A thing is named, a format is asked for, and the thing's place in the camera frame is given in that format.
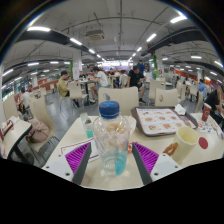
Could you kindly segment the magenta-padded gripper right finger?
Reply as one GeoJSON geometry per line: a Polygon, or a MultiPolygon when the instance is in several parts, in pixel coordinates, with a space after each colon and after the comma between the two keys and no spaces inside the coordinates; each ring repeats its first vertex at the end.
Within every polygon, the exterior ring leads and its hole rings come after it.
{"type": "Polygon", "coordinates": [[[132,144],[132,153],[144,185],[182,169],[182,167],[167,154],[157,154],[138,143],[132,144]]]}

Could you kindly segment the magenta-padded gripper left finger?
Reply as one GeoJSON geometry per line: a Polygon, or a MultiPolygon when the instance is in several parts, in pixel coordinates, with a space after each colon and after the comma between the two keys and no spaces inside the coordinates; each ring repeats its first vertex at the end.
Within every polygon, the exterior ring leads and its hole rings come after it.
{"type": "Polygon", "coordinates": [[[56,176],[80,185],[92,152],[91,144],[86,143],[71,150],[67,154],[61,154],[48,162],[43,169],[56,176]]]}

